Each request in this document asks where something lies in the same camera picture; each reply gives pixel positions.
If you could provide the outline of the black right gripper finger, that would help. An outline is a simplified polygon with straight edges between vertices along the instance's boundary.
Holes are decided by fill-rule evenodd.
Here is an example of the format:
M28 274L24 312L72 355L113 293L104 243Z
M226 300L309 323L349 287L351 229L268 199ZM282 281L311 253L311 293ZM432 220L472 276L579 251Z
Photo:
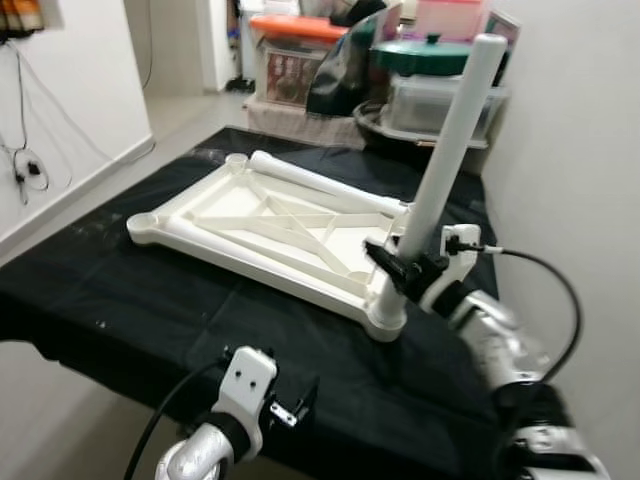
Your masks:
M406 291L407 285L415 279L415 266L411 262L399 259L396 253L389 251L383 244L366 239L364 251L376 268L387 274L388 282L397 292Z

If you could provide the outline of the dark metal wok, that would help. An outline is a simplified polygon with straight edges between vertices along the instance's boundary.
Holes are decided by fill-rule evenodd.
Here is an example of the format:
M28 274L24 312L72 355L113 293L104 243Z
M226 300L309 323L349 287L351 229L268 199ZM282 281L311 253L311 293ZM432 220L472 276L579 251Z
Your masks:
M355 120L358 134L364 140L365 148L369 151L383 152L429 152L438 141L439 134L399 131L399 129L381 123L381 110L384 104L380 102L361 102L351 113Z

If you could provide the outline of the white plastic table top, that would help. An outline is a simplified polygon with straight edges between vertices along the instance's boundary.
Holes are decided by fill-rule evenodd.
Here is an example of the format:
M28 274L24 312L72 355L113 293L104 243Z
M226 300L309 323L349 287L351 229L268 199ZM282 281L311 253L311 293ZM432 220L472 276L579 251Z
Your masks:
M356 209L351 211L346 207L335 207L326 204L325 198L312 189L294 186L285 180L276 179L248 168L248 160L250 160L250 155L230 154L225 157L223 164L218 168L212 170L206 177L196 180L191 187L183 189L165 204L154 210L138 212L138 214L131 216L125 223L125 228L127 228L132 241L137 244L155 244L147 242L148 233L152 229L160 227L161 223L170 216L228 218L228 216L274 214L376 214L389 220L387 233L381 238L366 236L365 241L381 243L393 237L394 234L403 232L404 220L406 220L408 211L407 204L407 211L396 218L369 210ZM376 273L385 276L385 283L387 283L387 274L376 268L366 253L365 259L371 262ZM343 308L343 310L337 311L333 308L325 308L325 310L355 321L366 332L365 326L369 324L369 308L381 293L381 289L383 287L360 310L356 310L356 308Z

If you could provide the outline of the clear plastic storage box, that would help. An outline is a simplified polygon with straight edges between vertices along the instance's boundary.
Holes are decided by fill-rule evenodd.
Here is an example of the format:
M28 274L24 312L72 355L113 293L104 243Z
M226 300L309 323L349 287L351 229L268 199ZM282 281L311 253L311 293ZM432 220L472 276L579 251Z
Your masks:
M460 83L461 76L393 76L380 110L381 125L399 132L440 134Z

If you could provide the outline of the beige low platform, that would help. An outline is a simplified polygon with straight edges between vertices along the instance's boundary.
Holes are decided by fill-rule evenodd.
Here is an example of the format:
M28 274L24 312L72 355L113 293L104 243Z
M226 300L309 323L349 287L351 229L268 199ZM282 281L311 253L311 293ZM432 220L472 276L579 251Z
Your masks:
M297 106L264 102L250 96L243 104L248 128L285 140L321 146L361 148L364 140L351 116L307 113Z

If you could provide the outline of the black tablecloth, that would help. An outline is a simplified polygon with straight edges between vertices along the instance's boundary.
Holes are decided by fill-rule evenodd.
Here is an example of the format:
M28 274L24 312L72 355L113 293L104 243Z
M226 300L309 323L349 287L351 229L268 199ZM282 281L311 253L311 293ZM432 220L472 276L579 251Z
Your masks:
M224 349L271 349L278 388L319 378L307 425L269 431L262 457L316 480L481 480L475 448L497 416L470 349L410 317L392 343L361 326L169 248L140 246L125 223L206 177L227 154L265 151L375 195L410 200L422 168L355 148L320 147L227 127L0 266L0 340L132 401L200 420L221 372L172 393Z

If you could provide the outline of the green pot lid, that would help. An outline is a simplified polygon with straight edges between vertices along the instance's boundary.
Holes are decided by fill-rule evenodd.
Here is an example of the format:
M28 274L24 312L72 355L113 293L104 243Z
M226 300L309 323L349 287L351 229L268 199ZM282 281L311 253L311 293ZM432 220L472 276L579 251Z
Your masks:
M387 41L371 49L372 63L397 76L461 76L470 44L445 42L438 36Z

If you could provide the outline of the clear storage box orange lid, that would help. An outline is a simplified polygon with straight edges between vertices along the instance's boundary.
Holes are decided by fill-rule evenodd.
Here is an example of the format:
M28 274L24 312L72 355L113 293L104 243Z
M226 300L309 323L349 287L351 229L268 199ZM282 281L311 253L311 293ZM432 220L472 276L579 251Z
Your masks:
M346 35L346 27L308 15L259 14L250 19L255 37L255 96L262 102L303 108L323 60Z

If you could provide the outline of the upright broom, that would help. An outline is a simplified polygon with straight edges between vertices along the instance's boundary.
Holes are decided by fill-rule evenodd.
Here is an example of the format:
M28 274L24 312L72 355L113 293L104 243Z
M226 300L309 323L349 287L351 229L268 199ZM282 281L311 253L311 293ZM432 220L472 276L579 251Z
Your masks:
M253 9L244 13L243 0L228 0L229 13L232 14L233 24L228 29L230 45L236 59L236 77L229 81L227 90L232 92L252 93L255 79L252 76L253 54L250 33L250 19L255 15Z

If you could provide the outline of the pink plastic container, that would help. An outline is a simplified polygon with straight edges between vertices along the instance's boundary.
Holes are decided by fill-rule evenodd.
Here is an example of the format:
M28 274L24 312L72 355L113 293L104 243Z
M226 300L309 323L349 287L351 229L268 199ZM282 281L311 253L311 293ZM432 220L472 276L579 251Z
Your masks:
M417 0L413 32L468 42L484 31L488 15L488 0Z

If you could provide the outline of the black electronic devices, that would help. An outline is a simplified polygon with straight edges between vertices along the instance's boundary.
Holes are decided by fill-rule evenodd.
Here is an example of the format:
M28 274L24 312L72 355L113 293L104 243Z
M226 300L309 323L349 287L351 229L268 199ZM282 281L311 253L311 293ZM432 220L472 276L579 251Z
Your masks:
M28 38L46 27L40 0L0 0L0 44Z

